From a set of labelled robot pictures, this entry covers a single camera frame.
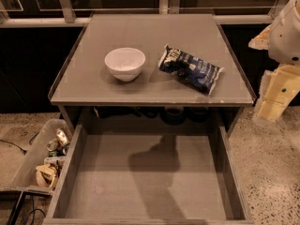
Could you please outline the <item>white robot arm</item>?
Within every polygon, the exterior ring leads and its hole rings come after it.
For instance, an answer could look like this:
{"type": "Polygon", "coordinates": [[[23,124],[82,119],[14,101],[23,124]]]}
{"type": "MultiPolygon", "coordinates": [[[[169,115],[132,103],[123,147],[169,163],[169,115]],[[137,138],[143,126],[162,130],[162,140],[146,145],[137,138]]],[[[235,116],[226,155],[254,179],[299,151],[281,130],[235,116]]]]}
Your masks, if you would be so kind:
{"type": "Polygon", "coordinates": [[[248,46],[267,50],[269,57],[279,62],[274,71],[262,75],[253,114],[256,125],[269,126],[300,92],[300,0],[290,0],[248,46]]]}

